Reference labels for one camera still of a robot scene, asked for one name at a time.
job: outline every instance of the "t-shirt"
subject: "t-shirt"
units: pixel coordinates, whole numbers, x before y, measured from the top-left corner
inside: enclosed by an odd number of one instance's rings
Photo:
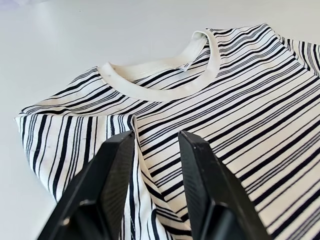
[[[319,45],[267,24],[207,28],[176,57],[93,67],[16,121],[57,201],[106,139],[134,130],[120,239],[192,239],[180,130],[209,142],[273,238],[319,239],[319,74]]]

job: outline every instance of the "striped t-shirt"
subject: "striped t-shirt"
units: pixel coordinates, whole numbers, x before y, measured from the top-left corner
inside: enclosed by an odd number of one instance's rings
[[[267,24],[208,28],[179,56],[93,67],[16,121],[57,201],[102,142],[134,130],[120,239],[192,239],[180,130],[210,143],[273,238],[320,239],[319,75],[317,44]]]

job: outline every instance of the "fabric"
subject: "fabric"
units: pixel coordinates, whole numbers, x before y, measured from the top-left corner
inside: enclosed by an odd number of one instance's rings
[[[22,109],[30,167],[58,201],[103,141],[134,130],[119,238],[189,240],[178,143],[186,130],[240,179],[273,238],[320,239],[320,46],[267,24],[199,34],[178,58],[93,67]]]

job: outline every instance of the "neckline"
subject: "neckline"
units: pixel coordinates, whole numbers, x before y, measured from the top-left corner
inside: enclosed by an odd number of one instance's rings
[[[150,89],[131,82],[166,70],[184,68],[195,60],[207,41],[210,48],[208,65],[195,80],[167,90]],[[119,66],[107,62],[98,67],[98,71],[106,84],[125,96],[143,101],[170,102],[191,96],[207,87],[216,78],[220,65],[217,40],[213,33],[206,29],[195,31],[188,46],[178,56],[132,66]]]

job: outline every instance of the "white background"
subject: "white background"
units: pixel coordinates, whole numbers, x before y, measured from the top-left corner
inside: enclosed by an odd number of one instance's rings
[[[53,0],[0,11],[0,240],[33,240],[55,202],[28,166],[14,117],[106,61],[178,54],[195,30],[268,23],[320,44],[318,0]]]

